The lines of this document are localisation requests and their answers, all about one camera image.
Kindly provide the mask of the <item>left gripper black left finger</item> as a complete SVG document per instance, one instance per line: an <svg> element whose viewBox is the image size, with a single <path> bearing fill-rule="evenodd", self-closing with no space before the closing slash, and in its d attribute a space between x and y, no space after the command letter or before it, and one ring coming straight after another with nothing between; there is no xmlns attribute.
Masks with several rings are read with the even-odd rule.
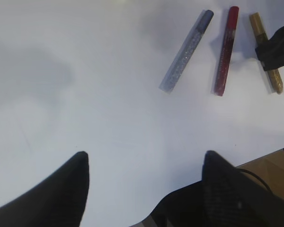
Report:
<svg viewBox="0 0 284 227"><path fill-rule="evenodd" d="M0 207L0 227L78 227L89 192L89 157L77 152L59 169Z"/></svg>

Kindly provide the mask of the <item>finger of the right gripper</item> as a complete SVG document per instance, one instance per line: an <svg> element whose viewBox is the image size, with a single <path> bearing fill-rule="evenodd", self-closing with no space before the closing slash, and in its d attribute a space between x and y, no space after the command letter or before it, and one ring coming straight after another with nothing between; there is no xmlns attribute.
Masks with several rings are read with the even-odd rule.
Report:
<svg viewBox="0 0 284 227"><path fill-rule="evenodd" d="M278 29L268 41L266 52L260 55L260 48L255 49L257 57L265 63L265 70L284 67L284 26Z"/></svg>

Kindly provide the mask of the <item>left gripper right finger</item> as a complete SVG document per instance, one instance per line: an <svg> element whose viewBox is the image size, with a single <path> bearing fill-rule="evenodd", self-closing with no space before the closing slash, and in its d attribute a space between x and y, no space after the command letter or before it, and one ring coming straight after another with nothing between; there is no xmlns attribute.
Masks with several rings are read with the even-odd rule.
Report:
<svg viewBox="0 0 284 227"><path fill-rule="evenodd" d="M284 200L209 150L202 180L165 196L151 217L159 227L284 227Z"/></svg>

